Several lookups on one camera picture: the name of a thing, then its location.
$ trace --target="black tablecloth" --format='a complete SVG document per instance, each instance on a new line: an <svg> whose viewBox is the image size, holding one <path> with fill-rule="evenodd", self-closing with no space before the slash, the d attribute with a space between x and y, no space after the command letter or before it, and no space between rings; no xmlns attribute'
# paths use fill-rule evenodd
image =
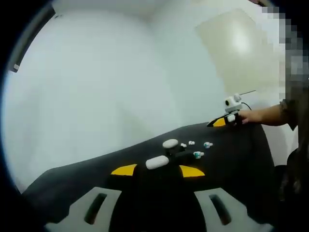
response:
<svg viewBox="0 0 309 232"><path fill-rule="evenodd" d="M258 222L275 223L274 164L264 131L255 124L211 128L202 123L181 127L120 151L48 170L23 196L45 222L59 222L68 215L70 205L93 187L105 188L116 168L164 155L162 143L168 139L186 144L195 141L188 148L204 151L205 156L191 166L245 204L249 216ZM206 141L213 143L210 149L203 147Z"/></svg>

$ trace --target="small white robot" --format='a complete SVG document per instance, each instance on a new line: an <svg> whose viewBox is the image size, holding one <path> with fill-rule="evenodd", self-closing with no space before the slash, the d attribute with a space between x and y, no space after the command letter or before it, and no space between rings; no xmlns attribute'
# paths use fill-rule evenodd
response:
<svg viewBox="0 0 309 232"><path fill-rule="evenodd" d="M238 93L225 99L225 114L207 124L208 127L221 127L238 122L238 111L242 109L241 97Z"/></svg>

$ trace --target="person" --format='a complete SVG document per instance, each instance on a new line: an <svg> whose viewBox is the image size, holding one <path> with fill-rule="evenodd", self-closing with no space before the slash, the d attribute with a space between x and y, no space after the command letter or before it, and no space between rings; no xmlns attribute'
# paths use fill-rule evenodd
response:
<svg viewBox="0 0 309 232"><path fill-rule="evenodd" d="M306 223L308 215L309 193L309 88L303 86L302 91L291 99L261 110L241 110L239 116L242 123L260 123L269 126L289 124L291 129L298 126L298 149L288 157L284 168L277 168L278 200L280 224L284 230L295 229Z"/></svg>

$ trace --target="black cable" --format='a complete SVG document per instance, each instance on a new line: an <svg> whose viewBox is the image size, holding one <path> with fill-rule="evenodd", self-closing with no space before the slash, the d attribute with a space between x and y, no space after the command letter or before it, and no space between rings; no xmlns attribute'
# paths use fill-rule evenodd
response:
<svg viewBox="0 0 309 232"><path fill-rule="evenodd" d="M249 109L252 110L251 107L247 103L242 102L241 104L244 104L244 105L248 106Z"/></svg>

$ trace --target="white wall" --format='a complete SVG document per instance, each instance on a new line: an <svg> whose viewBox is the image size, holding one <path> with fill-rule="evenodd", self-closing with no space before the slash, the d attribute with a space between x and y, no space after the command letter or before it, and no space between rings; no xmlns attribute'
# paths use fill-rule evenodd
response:
<svg viewBox="0 0 309 232"><path fill-rule="evenodd" d="M168 0L54 0L56 13L72 10L104 9L147 18Z"/></svg>
<svg viewBox="0 0 309 232"><path fill-rule="evenodd" d="M49 21L5 85L4 148L19 189L179 127L166 78L137 18L83 11Z"/></svg>
<svg viewBox="0 0 309 232"><path fill-rule="evenodd" d="M248 0L171 0L149 21L169 73L182 125L208 121L224 113L223 81L195 28L234 9L242 9L249 15L267 33L274 52L284 56L284 45L279 44L279 20ZM271 106L279 103L279 93L279 87L259 89L254 101L248 103L253 108ZM295 133L287 125L265 131L275 163L285 163Z"/></svg>

